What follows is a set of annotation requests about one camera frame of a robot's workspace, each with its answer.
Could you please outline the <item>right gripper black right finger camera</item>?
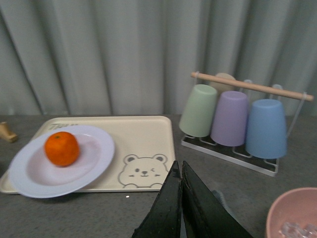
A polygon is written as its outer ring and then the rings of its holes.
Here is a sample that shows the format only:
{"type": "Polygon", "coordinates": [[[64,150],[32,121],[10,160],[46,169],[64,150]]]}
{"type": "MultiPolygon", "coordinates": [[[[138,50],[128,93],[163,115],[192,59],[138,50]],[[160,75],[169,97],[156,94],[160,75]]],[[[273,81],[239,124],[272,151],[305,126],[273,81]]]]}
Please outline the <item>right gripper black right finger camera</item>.
{"type": "Polygon", "coordinates": [[[190,165],[182,163],[182,206],[196,238],[251,238],[218,201],[190,165]]]}

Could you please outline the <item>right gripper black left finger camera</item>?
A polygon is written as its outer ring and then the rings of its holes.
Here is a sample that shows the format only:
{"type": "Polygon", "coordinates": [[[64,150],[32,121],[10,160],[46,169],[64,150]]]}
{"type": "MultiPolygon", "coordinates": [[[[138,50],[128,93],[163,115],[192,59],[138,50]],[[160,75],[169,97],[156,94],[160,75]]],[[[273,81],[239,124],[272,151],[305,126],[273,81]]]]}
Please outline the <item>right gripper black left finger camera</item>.
{"type": "Polygon", "coordinates": [[[178,238],[181,228],[182,184],[179,165],[174,161],[145,219],[134,238],[178,238]]]}

